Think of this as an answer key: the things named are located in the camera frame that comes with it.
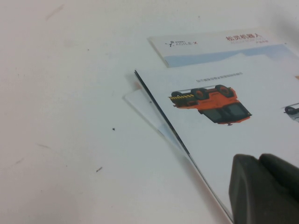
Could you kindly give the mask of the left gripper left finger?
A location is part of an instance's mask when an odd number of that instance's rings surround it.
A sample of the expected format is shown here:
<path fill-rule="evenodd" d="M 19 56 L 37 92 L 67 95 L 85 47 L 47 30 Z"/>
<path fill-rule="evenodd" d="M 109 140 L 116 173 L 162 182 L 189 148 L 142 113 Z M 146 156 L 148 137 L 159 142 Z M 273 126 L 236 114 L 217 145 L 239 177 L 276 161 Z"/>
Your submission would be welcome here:
<path fill-rule="evenodd" d="M 299 202 L 250 155 L 233 158 L 229 199 L 235 224 L 297 224 Z"/>

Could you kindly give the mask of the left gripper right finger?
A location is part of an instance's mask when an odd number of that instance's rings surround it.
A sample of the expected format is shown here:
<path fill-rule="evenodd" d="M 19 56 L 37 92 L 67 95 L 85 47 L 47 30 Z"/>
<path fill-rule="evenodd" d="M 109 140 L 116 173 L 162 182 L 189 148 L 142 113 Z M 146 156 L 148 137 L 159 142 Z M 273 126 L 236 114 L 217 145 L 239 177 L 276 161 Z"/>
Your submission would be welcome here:
<path fill-rule="evenodd" d="M 262 154 L 259 161 L 288 194 L 299 201 L 299 168 L 272 154 Z"/>

